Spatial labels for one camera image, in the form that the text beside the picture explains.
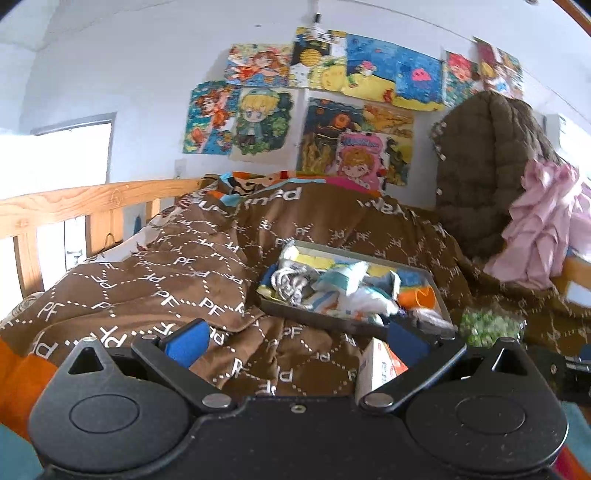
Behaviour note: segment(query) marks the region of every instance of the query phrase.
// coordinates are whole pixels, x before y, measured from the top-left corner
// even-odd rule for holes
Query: wooden slat
[[[190,179],[109,183],[0,200],[0,238],[17,236],[47,223],[178,197],[199,189],[201,182]]]
[[[123,208],[86,216],[86,256],[111,248],[123,241]]]
[[[567,12],[574,21],[576,21],[579,26],[587,32],[587,35],[591,36],[591,20],[581,7],[578,7],[574,4],[572,0],[554,0],[557,4],[560,5],[562,10]]]
[[[14,256],[17,260],[18,282],[21,285],[22,297],[44,291],[37,251],[36,230],[14,237]]]
[[[160,210],[160,199],[154,199],[151,202],[146,202],[146,223],[158,215]]]

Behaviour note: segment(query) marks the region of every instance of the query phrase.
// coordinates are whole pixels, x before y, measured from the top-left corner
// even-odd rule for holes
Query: blue pad
[[[170,340],[164,353],[185,368],[193,365],[209,346],[209,325],[202,320]]]

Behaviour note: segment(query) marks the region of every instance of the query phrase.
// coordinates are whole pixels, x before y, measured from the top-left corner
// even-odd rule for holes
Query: metal screw
[[[305,405],[292,405],[290,408],[292,413],[304,413],[307,409]]]
[[[224,393],[210,393],[205,395],[201,401],[208,408],[228,408],[232,399]]]
[[[387,393],[370,393],[363,398],[363,403],[368,407],[387,408],[394,403],[394,399]]]

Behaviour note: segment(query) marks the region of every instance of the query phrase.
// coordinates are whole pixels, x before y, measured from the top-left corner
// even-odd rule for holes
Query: green bead pile
[[[493,310],[466,309],[462,313],[460,333],[472,346],[492,346],[500,337],[521,340],[523,324]]]

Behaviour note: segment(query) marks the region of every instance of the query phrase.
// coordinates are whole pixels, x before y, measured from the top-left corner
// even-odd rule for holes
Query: brown blanket
[[[266,316],[253,305],[257,280],[297,238],[430,270],[454,320],[465,306],[497,300],[527,318],[529,341],[567,354],[586,343],[591,310],[552,291],[500,284],[440,225],[395,199],[319,182],[276,184],[233,207],[217,181],[185,198],[145,251],[77,266],[0,338],[19,356],[35,352],[59,365],[81,337],[96,335],[111,348],[202,317],[210,346],[191,370],[227,393],[349,394],[366,339]]]

